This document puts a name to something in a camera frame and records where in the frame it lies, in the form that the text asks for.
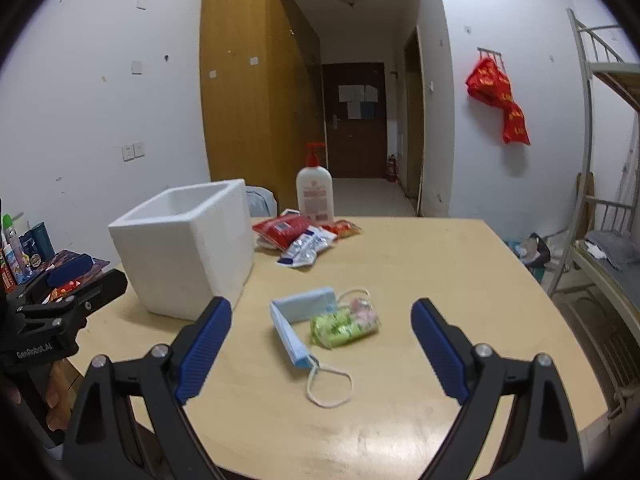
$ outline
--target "white styrofoam box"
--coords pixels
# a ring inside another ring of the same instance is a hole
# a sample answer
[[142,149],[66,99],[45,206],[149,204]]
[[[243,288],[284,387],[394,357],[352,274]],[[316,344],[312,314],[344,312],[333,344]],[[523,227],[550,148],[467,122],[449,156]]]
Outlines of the white styrofoam box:
[[167,189],[109,232],[145,308],[195,320],[214,296],[236,306],[254,259],[244,180]]

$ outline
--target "wooden wardrobe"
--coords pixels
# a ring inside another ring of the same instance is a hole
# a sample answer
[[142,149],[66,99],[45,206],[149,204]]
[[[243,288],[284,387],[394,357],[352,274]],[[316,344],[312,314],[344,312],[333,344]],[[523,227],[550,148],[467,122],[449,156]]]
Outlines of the wooden wardrobe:
[[200,91],[211,179],[297,208],[306,143],[324,127],[320,42],[295,1],[202,0]]

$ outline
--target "mask ear loop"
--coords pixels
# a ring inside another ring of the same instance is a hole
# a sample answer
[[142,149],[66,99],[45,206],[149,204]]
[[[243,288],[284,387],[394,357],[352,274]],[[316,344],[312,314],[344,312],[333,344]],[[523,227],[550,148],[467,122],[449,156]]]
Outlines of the mask ear loop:
[[[311,371],[309,372],[308,378],[306,379],[306,398],[316,406],[320,406],[321,408],[337,408],[338,406],[349,402],[351,400],[351,396],[353,395],[353,378],[351,377],[351,374],[348,374],[347,372],[343,372],[342,370],[338,370],[331,366],[321,365],[320,361],[318,361],[318,359],[313,355],[309,355],[308,359],[311,362]],[[314,394],[311,393],[311,387],[319,371],[346,377],[349,380],[351,388],[349,391],[349,395],[345,399],[339,400],[338,402],[321,402],[320,400],[316,399]]]
[[340,302],[345,296],[348,296],[349,294],[353,294],[354,292],[362,292],[363,294],[366,294],[368,298],[371,297],[371,294],[369,293],[369,291],[364,287],[357,286],[355,288],[350,288],[349,290],[345,290],[342,294],[338,295],[338,298],[337,298],[338,307],[349,306],[348,303],[340,303]]

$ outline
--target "fire extinguisher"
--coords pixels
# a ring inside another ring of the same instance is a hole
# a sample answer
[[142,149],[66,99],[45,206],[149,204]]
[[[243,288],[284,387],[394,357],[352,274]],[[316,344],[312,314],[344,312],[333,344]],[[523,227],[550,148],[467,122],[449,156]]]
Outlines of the fire extinguisher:
[[389,155],[386,159],[386,179],[389,182],[395,182],[398,176],[398,158],[395,155]]

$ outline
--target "hook rack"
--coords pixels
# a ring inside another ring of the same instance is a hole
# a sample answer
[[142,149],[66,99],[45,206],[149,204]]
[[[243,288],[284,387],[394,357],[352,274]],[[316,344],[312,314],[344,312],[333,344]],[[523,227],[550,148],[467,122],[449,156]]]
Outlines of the hook rack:
[[505,67],[504,67],[504,60],[502,59],[502,53],[501,52],[496,52],[495,50],[491,50],[488,48],[482,48],[481,46],[478,47],[478,52],[480,53],[480,57],[482,57],[482,54],[487,54],[488,57],[493,56],[494,57],[494,61],[496,64],[498,64],[498,58],[500,58],[500,64],[502,65],[502,71],[503,72],[507,72]]

